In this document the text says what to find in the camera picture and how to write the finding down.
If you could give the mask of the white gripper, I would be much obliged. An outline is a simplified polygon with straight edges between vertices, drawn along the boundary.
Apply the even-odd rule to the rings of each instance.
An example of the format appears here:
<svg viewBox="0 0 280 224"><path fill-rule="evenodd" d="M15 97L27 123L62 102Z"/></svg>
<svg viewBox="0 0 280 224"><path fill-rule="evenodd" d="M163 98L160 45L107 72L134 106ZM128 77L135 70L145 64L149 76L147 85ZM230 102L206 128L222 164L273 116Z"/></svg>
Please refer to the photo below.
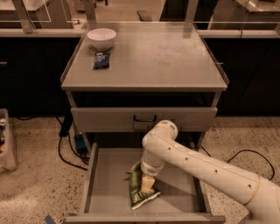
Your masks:
<svg viewBox="0 0 280 224"><path fill-rule="evenodd" d="M142 176L141 191L148 193L154 186L156 177L163 169L165 162L158 156L152 154L148 150L143 151L141 158Z"/></svg>

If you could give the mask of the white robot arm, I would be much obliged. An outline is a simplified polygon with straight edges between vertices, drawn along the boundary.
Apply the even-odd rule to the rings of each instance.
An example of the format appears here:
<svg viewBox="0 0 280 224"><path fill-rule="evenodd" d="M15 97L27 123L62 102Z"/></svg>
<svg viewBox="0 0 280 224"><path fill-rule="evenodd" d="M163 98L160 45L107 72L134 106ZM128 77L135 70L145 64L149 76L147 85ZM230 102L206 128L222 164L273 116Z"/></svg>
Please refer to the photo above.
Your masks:
<svg viewBox="0 0 280 224"><path fill-rule="evenodd" d="M159 122L143 138L141 169L156 177L169 163L244 205L250 216L245 224L280 224L280 186L251 171L227 164L176 142L178 129Z"/></svg>

